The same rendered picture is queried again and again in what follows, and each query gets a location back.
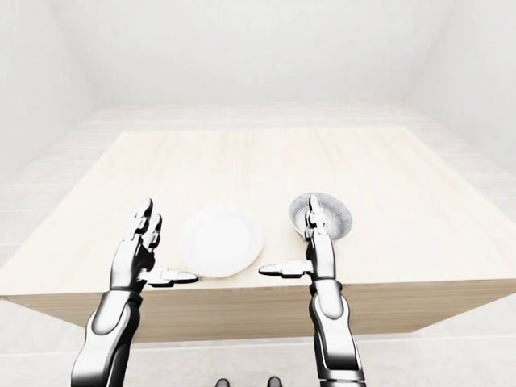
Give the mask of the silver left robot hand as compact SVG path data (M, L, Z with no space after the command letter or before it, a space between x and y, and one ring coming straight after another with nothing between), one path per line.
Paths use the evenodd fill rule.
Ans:
M199 281L195 273L156 267L154 250L160 244L163 219L153 212L153 201L145 198L131 220L114 254L110 288L141 293L145 285L172 288Z

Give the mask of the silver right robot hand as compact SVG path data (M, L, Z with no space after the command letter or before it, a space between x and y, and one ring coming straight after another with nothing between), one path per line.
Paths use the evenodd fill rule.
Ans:
M334 280L335 253L331 237L324 226L326 216L315 194L309 196L305 214L304 240L308 243L306 260L289 260L282 263L267 264L259 268L259 274L280 276L282 278L300 278L309 275L313 281Z

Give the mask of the grey patterned bowl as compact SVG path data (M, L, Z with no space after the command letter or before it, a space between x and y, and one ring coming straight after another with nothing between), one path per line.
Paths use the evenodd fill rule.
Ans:
M311 193L297 196L289 205L289 219L294 230L304 237L306 229L306 212L308 210ZM326 217L325 230L335 242L345 237L352 229L352 214L349 209L337 198L327 193L314 193Z

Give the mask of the white round plate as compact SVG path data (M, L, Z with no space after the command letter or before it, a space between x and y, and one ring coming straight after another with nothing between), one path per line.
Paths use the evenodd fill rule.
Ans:
M264 246L264 228L242 206L204 206L181 229L179 253L205 278L231 277L252 265Z

